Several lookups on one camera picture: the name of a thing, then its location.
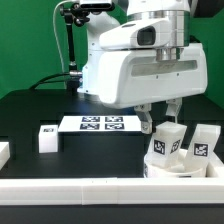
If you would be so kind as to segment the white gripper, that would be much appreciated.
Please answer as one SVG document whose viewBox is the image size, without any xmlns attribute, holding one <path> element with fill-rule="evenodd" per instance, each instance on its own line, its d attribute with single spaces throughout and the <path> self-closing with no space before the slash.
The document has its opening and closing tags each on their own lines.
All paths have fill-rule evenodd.
<svg viewBox="0 0 224 224">
<path fill-rule="evenodd" d="M 200 43 L 185 47 L 179 60 L 157 61 L 155 50 L 133 50 L 106 52 L 99 61 L 100 101 L 112 108 L 135 106 L 144 134 L 152 133 L 147 103 L 167 100 L 166 115 L 178 122 L 180 97 L 204 93 L 206 88 L 207 64 Z"/>
</svg>

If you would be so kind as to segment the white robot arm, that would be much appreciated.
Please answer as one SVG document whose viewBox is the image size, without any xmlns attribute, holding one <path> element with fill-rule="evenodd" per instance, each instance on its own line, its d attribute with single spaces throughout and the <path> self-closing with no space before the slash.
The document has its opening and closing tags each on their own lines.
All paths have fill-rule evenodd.
<svg viewBox="0 0 224 224">
<path fill-rule="evenodd" d="M 128 0 L 124 24 L 107 14 L 117 3 L 80 0 L 89 22 L 82 92 L 108 107 L 134 108 L 149 134 L 153 103 L 167 102 L 167 114 L 176 117 L 184 97 L 206 90 L 205 53 L 189 36 L 197 0 Z"/>
</svg>

